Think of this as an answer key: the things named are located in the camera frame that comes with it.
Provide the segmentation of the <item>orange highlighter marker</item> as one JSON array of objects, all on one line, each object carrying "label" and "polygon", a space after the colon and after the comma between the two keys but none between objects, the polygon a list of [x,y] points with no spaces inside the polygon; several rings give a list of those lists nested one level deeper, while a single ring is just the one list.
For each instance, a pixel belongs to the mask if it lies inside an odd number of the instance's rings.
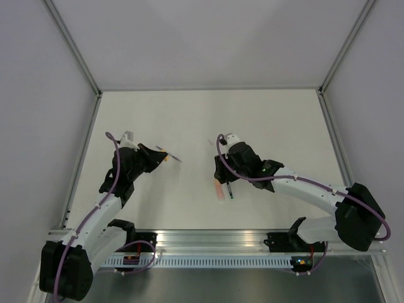
[{"label": "orange highlighter marker", "polygon": [[225,201],[223,187],[217,179],[215,179],[215,191],[216,191],[217,199],[219,200],[219,202]]}]

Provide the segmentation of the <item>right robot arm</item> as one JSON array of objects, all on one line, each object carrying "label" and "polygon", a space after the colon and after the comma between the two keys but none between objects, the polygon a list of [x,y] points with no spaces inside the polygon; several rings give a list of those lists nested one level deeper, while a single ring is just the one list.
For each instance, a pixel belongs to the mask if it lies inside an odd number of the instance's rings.
[{"label": "right robot arm", "polygon": [[214,177],[220,184],[244,180],[255,188],[289,195],[326,212],[323,218],[300,217],[286,233],[293,251],[338,241],[356,251],[366,252],[386,217],[370,190],[362,184],[334,186],[298,174],[281,162],[263,160],[237,136],[220,135],[216,148]]}]

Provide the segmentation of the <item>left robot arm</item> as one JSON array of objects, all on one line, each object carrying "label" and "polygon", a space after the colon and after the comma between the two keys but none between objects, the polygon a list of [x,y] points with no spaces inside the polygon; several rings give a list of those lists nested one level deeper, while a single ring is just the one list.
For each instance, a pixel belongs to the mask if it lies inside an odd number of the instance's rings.
[{"label": "left robot arm", "polygon": [[135,180],[153,172],[167,156],[165,151],[142,144],[125,146],[119,142],[93,208],[62,239],[47,241],[42,248],[41,291],[53,294],[55,299],[81,301],[98,269],[114,252],[136,247],[134,223],[116,216],[134,193]]}]

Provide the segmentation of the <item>green fineliner pen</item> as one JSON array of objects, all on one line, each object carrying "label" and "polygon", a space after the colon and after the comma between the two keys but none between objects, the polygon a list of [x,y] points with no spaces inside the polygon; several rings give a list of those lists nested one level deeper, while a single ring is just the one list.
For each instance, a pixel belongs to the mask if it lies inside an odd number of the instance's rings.
[{"label": "green fineliner pen", "polygon": [[233,191],[229,181],[226,181],[227,190],[229,192],[230,199],[234,199]]}]

